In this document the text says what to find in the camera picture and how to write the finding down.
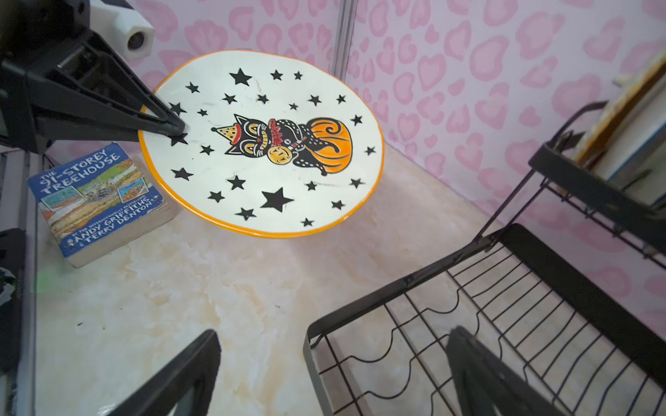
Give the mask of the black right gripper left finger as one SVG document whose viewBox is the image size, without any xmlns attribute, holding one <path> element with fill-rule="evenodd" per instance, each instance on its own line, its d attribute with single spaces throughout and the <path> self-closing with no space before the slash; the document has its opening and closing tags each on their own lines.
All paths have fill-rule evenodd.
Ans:
<svg viewBox="0 0 666 416">
<path fill-rule="evenodd" d="M 208 414 L 220 357 L 217 333 L 205 330 L 111 414 Z"/>
</svg>

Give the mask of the orange woven round plate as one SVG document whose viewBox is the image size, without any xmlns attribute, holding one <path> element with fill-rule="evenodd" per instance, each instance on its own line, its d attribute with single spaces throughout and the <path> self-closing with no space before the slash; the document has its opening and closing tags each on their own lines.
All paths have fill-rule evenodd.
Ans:
<svg viewBox="0 0 666 416">
<path fill-rule="evenodd" d="M 592 156 L 604 150 L 630 112 L 664 76 L 665 49 L 662 49 L 645 68 L 624 83 L 618 96 L 605 105 L 599 120 L 574 148 L 572 159 L 584 165 Z"/>
</svg>

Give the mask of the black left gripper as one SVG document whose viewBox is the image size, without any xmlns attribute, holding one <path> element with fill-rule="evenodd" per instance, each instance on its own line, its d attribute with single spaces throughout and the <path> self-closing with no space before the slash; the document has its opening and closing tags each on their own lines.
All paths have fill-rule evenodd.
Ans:
<svg viewBox="0 0 666 416">
<path fill-rule="evenodd" d="M 3 145 L 43 154 L 57 140 L 185 132 L 89 23 L 88 1 L 1 3 Z"/>
</svg>

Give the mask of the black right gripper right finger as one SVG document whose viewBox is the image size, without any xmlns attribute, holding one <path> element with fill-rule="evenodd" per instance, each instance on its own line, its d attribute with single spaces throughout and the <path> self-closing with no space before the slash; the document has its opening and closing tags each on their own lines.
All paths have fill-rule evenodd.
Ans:
<svg viewBox="0 0 666 416">
<path fill-rule="evenodd" d="M 463 327 L 449 333 L 446 351 L 464 415 L 562 414 Z"/>
</svg>

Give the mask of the white plate black stars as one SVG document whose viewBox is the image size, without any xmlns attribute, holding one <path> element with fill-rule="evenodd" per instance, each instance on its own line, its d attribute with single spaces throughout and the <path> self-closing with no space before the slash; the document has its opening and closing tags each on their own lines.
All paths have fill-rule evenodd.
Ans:
<svg viewBox="0 0 666 416">
<path fill-rule="evenodd" d="M 156 89 L 181 135 L 138 134 L 149 171 L 177 203 L 268 239 L 340 225 L 374 193 L 384 138 L 349 86 L 308 62 L 225 50 L 183 64 Z"/>
</svg>

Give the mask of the black wire dish rack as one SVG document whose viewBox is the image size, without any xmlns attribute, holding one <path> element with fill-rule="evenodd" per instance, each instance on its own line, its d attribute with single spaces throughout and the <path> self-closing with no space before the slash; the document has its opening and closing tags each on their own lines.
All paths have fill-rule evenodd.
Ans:
<svg viewBox="0 0 666 416">
<path fill-rule="evenodd" d="M 308 327 L 304 356 L 326 415 L 464 415 L 447 342 L 463 327 L 560 415 L 662 415 L 665 340 L 624 308 L 631 272 L 590 268 L 525 228 L 543 202 L 581 230 L 665 268 L 665 216 L 575 165 L 567 121 L 470 243 Z"/>
</svg>

